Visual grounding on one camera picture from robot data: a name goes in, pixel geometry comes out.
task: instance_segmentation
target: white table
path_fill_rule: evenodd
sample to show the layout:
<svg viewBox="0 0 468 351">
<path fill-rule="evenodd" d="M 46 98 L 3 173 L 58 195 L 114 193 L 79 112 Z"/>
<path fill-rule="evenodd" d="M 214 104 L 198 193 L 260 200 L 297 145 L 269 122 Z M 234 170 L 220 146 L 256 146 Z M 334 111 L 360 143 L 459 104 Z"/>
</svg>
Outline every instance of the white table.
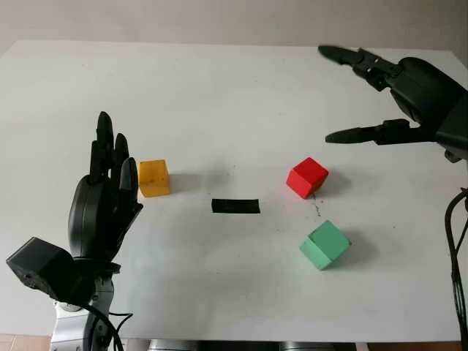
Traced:
<svg viewBox="0 0 468 351">
<path fill-rule="evenodd" d="M 449 52 L 373 51 L 427 59 L 468 85 Z M 316 48 L 17 42 L 0 58 L 3 258 L 33 235 L 68 247 L 101 110 L 137 161 L 166 159 L 173 188 L 141 199 L 115 259 L 111 309 L 135 313 L 123 337 L 458 339 L 442 218 L 466 165 L 435 144 L 326 144 L 402 114 Z M 307 156 L 331 172 L 316 200 L 284 184 Z M 259 198 L 262 213 L 213 214 L 212 197 Z M 326 219 L 353 245 L 320 272 L 298 247 Z M 0 333 L 50 334 L 49 297 L 5 264 L 0 278 Z"/>
</svg>

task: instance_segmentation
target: tiled floor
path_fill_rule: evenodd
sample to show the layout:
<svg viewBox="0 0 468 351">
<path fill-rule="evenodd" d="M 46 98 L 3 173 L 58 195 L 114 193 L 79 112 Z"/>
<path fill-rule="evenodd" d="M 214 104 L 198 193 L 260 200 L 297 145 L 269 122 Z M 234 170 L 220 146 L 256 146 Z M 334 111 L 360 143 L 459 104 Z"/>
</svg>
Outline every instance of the tiled floor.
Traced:
<svg viewBox="0 0 468 351">
<path fill-rule="evenodd" d="M 44 336 L 0 335 L 0 351 L 49 351 L 49 343 Z"/>
</svg>

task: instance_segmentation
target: metal robot arm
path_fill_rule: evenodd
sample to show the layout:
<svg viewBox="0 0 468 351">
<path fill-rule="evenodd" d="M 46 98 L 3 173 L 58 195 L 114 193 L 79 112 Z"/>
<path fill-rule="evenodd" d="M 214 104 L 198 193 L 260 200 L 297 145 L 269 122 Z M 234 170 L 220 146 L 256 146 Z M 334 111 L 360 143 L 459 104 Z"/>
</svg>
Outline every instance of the metal robot arm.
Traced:
<svg viewBox="0 0 468 351">
<path fill-rule="evenodd" d="M 127 141 L 118 134 L 114 148 L 112 122 L 101 112 L 90 171 L 78 183 L 69 213 L 72 254 L 32 238 L 7 259 L 22 283 L 56 300 L 51 350 L 103 351 L 116 336 L 107 319 L 112 275 L 120 269 L 112 259 L 143 208 L 137 191 L 137 168 Z"/>
</svg>

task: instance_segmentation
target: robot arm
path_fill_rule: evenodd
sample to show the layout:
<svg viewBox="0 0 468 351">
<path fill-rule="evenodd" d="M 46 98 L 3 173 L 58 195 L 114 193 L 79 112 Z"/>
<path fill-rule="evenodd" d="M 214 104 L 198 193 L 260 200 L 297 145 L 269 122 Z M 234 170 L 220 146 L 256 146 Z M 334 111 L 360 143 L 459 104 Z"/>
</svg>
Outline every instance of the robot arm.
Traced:
<svg viewBox="0 0 468 351">
<path fill-rule="evenodd" d="M 143 208 L 137 191 L 137 168 L 127 141 L 118 134 L 114 148 L 112 122 L 101 112 L 90 171 L 78 183 L 69 213 L 72 254 L 32 238 L 7 259 L 22 283 L 56 300 L 51 350 L 104 351 L 112 337 L 118 339 L 107 318 L 112 275 L 120 269 L 112 259 Z"/>
<path fill-rule="evenodd" d="M 375 127 L 346 129 L 325 138 L 328 143 L 377 145 L 433 141 L 446 149 L 451 162 L 468 159 L 468 91 L 445 73 L 419 58 L 405 57 L 393 64 L 366 50 L 357 52 L 321 45 L 319 52 L 338 64 L 347 64 L 376 90 L 389 87 L 406 119 L 384 121 Z"/>
</svg>

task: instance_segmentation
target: wire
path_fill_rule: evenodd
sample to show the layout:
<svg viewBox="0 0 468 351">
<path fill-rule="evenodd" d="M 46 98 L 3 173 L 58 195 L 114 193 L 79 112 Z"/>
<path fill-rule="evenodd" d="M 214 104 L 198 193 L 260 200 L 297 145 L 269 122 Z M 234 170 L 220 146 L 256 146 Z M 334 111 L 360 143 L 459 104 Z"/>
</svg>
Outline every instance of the wire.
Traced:
<svg viewBox="0 0 468 351">
<path fill-rule="evenodd" d="M 453 209 L 457 206 L 464 198 L 468 198 L 468 189 L 463 189 L 457 194 L 451 202 L 448 204 L 447 211 L 445 212 L 445 233 L 447 234 L 448 249 L 450 252 L 450 259 L 452 261 L 452 283 L 453 283 L 453 297 L 455 298 L 455 310 L 460 326 L 461 335 L 461 348 L 468 350 L 468 327 L 467 327 L 467 310 L 465 305 L 465 298 L 463 293 L 463 284 L 461 283 L 460 268 L 458 266 L 458 249 L 460 248 L 461 242 L 464 239 L 467 231 L 467 225 L 465 224 L 464 231 L 461 234 L 460 240 L 458 241 L 457 247 L 453 240 L 452 233 L 452 214 Z"/>
<path fill-rule="evenodd" d="M 455 249 L 455 253 L 458 254 L 458 251 L 460 249 L 460 245 L 461 245 L 461 242 L 463 241 L 463 239 L 465 239 L 465 234 L 467 234 L 467 230 L 468 230 L 468 218 L 467 218 L 467 221 L 465 222 L 465 226 L 463 228 L 463 232 L 461 232 L 461 236 L 460 236 L 460 239 L 458 240 L 458 244 L 456 246 L 456 249 Z"/>
<path fill-rule="evenodd" d="M 81 307 L 82 309 L 85 309 L 88 312 L 91 312 L 94 314 L 95 317 L 99 318 L 101 321 L 103 321 L 104 324 L 106 324 L 107 329 L 110 331 L 112 334 L 112 337 L 114 338 L 114 349 L 115 347 L 118 348 L 118 351 L 124 351 L 124 346 L 122 345 L 122 340 L 120 340 L 120 336 L 118 336 L 118 331 L 114 328 L 112 323 L 109 321 L 109 318 L 105 316 L 100 310 L 97 308 L 90 306 L 88 304 L 81 304 L 81 305 L 76 305 Z"/>
<path fill-rule="evenodd" d="M 124 323 L 129 320 L 130 318 L 133 317 L 133 313 L 114 313 L 114 312 L 109 312 L 109 314 L 111 316 L 117 316 L 117 317 L 123 317 L 125 316 L 125 318 L 118 324 L 118 327 L 117 327 L 117 333 L 118 331 L 120 330 L 120 328 L 122 328 L 122 325 L 124 325 Z M 114 351 L 116 351 L 116 339 L 114 338 Z"/>
<path fill-rule="evenodd" d="M 99 320 L 99 318 L 94 317 L 93 325 L 91 326 L 91 330 L 89 331 L 89 337 L 88 337 L 88 350 L 89 351 L 92 351 L 91 349 L 93 347 L 94 329 L 96 328 L 98 320 Z"/>
</svg>

